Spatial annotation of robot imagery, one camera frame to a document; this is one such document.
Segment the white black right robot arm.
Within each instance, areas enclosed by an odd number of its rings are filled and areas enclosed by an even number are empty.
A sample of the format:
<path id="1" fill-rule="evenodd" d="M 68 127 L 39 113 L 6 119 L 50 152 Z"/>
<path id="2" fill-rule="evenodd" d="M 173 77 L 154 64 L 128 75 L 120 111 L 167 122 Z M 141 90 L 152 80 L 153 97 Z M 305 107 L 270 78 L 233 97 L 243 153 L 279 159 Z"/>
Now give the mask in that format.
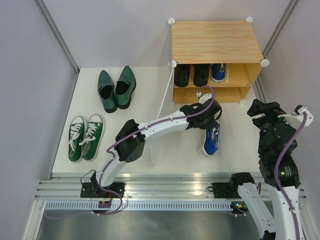
<path id="1" fill-rule="evenodd" d="M 259 129 L 259 170 L 267 186 L 273 207 L 270 213 L 250 173 L 232 174 L 228 192 L 241 197 L 262 240 L 302 240 L 303 228 L 299 209 L 300 178 L 291 156 L 296 141 L 314 116 L 303 105 L 292 114 L 283 111 L 277 102 L 253 100 L 247 114 Z"/>

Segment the black leather shoe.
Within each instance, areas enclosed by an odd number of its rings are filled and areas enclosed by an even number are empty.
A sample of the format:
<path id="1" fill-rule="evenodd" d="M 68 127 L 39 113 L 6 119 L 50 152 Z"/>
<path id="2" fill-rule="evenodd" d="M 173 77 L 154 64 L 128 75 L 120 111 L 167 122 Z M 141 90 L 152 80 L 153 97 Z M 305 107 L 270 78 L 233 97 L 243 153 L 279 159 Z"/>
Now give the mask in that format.
<path id="1" fill-rule="evenodd" d="M 193 84 L 196 87 L 207 85 L 209 78 L 210 64 L 194 64 Z"/>
<path id="2" fill-rule="evenodd" d="M 174 84 L 179 88 L 184 88 L 189 84 L 190 64 L 177 64 L 174 71 Z"/>

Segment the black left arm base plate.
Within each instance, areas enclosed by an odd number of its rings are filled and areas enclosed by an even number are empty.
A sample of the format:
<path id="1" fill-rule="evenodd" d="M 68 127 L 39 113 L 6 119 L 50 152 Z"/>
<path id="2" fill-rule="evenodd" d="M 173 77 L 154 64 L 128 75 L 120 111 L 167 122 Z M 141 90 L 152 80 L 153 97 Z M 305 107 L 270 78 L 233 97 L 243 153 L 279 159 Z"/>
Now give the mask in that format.
<path id="1" fill-rule="evenodd" d="M 84 182 L 81 187 L 80 198 L 119 199 L 119 196 L 123 198 L 125 192 L 125 183 L 114 182 L 105 189 L 108 191 L 102 190 L 99 186 L 97 186 L 97 190 L 94 190 L 91 182 Z"/>

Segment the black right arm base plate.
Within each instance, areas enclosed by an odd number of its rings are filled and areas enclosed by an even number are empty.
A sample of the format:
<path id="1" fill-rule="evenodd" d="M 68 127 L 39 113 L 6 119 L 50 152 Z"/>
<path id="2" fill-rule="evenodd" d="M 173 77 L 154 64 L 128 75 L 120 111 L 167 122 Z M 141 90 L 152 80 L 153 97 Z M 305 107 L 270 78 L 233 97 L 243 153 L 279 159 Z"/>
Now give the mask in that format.
<path id="1" fill-rule="evenodd" d="M 232 188 L 228 182 L 213 182 L 211 191 L 215 199 L 229 199 L 234 197 Z"/>

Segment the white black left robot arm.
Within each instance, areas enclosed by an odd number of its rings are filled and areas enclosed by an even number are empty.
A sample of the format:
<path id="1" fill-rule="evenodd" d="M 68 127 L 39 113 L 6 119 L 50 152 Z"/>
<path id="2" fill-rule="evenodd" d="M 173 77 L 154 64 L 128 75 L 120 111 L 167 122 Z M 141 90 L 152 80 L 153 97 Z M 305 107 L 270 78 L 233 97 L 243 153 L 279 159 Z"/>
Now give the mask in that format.
<path id="1" fill-rule="evenodd" d="M 134 119 L 128 120 L 116 136 L 115 143 L 106 150 L 111 155 L 110 160 L 90 178 L 90 189 L 99 198 L 107 196 L 116 175 L 126 164 L 142 156 L 146 142 L 188 129 L 212 129 L 216 126 L 216 114 L 222 114 L 222 107 L 210 98 L 204 103 L 184 105 L 154 121 L 137 123 Z"/>

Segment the blue canvas sneaker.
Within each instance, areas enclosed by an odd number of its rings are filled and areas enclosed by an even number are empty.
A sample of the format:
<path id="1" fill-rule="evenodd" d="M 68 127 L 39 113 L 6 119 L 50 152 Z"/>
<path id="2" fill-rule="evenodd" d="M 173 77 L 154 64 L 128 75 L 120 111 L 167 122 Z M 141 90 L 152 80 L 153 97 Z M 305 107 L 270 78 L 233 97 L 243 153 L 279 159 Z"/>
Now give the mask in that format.
<path id="1" fill-rule="evenodd" d="M 215 83 L 222 83 L 227 77 L 228 68 L 226 63 L 213 63 L 211 65 L 211 79 Z"/>
<path id="2" fill-rule="evenodd" d="M 219 121 L 215 122 L 214 128 L 206 129 L 204 131 L 204 139 L 201 145 L 201 151 L 206 157 L 211 157 L 218 151 L 219 133 Z"/>

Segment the white cabinet door panel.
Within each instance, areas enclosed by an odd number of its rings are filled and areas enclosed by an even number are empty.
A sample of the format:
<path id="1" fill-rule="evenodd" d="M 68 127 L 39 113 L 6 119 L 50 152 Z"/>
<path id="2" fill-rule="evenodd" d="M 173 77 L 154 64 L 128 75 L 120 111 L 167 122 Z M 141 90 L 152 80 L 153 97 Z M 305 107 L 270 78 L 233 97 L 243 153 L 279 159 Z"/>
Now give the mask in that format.
<path id="1" fill-rule="evenodd" d="M 174 105 L 174 102 L 173 102 L 174 73 L 175 73 L 175 70 L 174 68 L 172 68 L 170 71 L 170 76 L 167 81 L 164 94 L 163 94 L 160 109 L 157 115 L 158 118 L 163 118 L 172 112 L 172 107 Z M 158 157 L 160 155 L 160 151 L 163 145 L 163 140 L 164 140 L 163 136 L 158 136 L 152 139 L 148 144 L 149 150 L 150 150 L 150 159 L 152 162 L 153 169 L 157 164 Z"/>

